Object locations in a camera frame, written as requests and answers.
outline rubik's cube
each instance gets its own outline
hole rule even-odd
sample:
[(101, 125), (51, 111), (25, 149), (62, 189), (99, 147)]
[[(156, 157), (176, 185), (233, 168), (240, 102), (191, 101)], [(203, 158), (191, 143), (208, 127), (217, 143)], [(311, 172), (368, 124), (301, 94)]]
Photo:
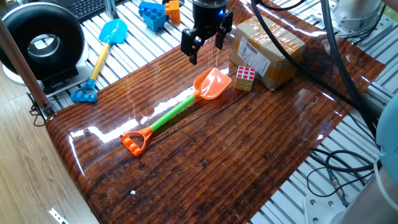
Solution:
[(236, 73), (235, 89), (250, 91), (254, 81), (254, 68), (239, 66)]

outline black desk fan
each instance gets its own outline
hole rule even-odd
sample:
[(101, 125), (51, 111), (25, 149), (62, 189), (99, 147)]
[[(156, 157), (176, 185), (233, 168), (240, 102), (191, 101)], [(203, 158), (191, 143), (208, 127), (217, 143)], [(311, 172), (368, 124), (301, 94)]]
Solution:
[[(85, 38), (81, 25), (69, 11), (49, 2), (28, 3), (8, 11), (3, 21), (46, 94), (78, 75), (76, 63), (83, 53)], [(41, 39), (52, 41), (40, 48), (34, 42)], [(1, 48), (0, 61), (17, 73)]]

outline blue shovel blade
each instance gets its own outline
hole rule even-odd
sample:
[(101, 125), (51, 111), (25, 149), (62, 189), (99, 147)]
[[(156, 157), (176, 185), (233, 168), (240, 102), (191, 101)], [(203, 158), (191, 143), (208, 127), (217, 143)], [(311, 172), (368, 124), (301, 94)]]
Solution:
[(99, 39), (109, 45), (121, 44), (127, 34), (127, 25), (121, 19), (107, 22), (99, 34)]

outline white cable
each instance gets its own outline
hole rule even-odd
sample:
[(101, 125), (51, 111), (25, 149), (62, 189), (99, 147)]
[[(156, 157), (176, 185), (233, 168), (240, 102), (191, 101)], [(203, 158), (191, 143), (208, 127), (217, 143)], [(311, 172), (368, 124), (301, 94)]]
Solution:
[(379, 186), (380, 193), (383, 195), (385, 200), (391, 205), (391, 207), (398, 212), (398, 205), (390, 198), (390, 196), (388, 196), (386, 190), (384, 189), (383, 185), (381, 184), (379, 169), (377, 168), (377, 161), (374, 163), (374, 175), (376, 178), (377, 185)]

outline glossy wood surface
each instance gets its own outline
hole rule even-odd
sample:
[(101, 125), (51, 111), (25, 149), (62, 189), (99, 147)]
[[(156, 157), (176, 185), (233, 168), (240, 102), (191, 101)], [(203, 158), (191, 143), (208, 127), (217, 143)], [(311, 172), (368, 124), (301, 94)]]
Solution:
[[(228, 7), (235, 24), (252, 17), (250, 8), (241, 1)], [(285, 22), (261, 12), (306, 43), (302, 63), (327, 81), (324, 32), (288, 12), (277, 13)], [(341, 121), (344, 112), (329, 93), (300, 73), (275, 92), (257, 83), (248, 93), (232, 83), (215, 100), (196, 100), (134, 157), (121, 133), (153, 123), (210, 67), (235, 79), (232, 40), (229, 35), (220, 51), (208, 40), (196, 66), (173, 49), (101, 90), (97, 103), (70, 106), (47, 120), (67, 171), (100, 222), (246, 223), (304, 161), (306, 148)], [(383, 64), (345, 40), (339, 48), (364, 93)], [(336, 69), (334, 75), (333, 87), (345, 93)]]

